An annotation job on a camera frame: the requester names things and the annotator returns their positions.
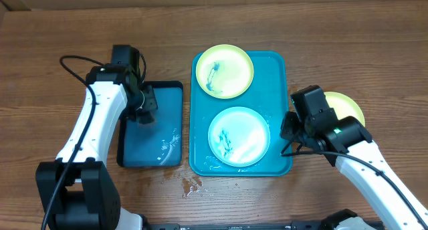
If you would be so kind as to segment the light blue plate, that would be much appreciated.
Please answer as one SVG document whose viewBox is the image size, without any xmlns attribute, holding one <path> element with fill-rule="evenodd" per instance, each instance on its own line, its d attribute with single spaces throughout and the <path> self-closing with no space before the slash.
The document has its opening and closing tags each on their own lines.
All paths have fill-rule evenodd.
<svg viewBox="0 0 428 230">
<path fill-rule="evenodd" d="M 250 108 L 227 108 L 212 120 L 208 143 L 213 154 L 234 167 L 259 162 L 270 146 L 270 129 L 263 116 Z"/>
</svg>

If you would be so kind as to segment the yellow plate with blue stain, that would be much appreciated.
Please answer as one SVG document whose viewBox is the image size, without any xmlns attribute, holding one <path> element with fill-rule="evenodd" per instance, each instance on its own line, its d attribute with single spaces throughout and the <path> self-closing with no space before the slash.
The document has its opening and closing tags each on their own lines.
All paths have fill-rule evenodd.
<svg viewBox="0 0 428 230">
<path fill-rule="evenodd" d="M 201 89 L 219 99 L 242 95 L 251 85 L 254 66 L 240 47 L 220 44 L 205 50 L 197 60 L 195 75 Z"/>
</svg>

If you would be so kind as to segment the green scrub sponge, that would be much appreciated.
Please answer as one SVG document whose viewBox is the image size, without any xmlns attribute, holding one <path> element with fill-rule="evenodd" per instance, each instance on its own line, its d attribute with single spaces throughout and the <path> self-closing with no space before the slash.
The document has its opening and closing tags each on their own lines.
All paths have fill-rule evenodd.
<svg viewBox="0 0 428 230">
<path fill-rule="evenodd" d="M 141 125 L 145 125 L 155 122 L 155 119 L 151 112 L 143 112 L 137 114 L 136 121 Z"/>
</svg>

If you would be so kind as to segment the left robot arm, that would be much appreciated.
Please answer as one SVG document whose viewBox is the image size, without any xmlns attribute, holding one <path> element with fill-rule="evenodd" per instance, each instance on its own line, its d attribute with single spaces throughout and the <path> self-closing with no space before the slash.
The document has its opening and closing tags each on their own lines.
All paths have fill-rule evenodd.
<svg viewBox="0 0 428 230">
<path fill-rule="evenodd" d="M 117 121 L 147 104 L 136 66 L 106 64 L 87 74 L 86 99 L 56 159 L 41 162 L 35 180 L 45 215 L 42 229 L 150 229 L 142 215 L 124 209 L 106 169 Z"/>
</svg>

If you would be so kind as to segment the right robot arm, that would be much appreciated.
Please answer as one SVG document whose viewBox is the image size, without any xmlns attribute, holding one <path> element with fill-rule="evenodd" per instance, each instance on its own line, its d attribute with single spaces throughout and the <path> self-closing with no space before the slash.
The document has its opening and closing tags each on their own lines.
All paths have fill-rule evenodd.
<svg viewBox="0 0 428 230">
<path fill-rule="evenodd" d="M 353 116 L 300 120 L 287 112 L 280 136 L 307 149 L 292 156 L 322 155 L 363 195 L 387 229 L 426 229 L 427 209 L 387 164 L 368 130 Z"/>
</svg>

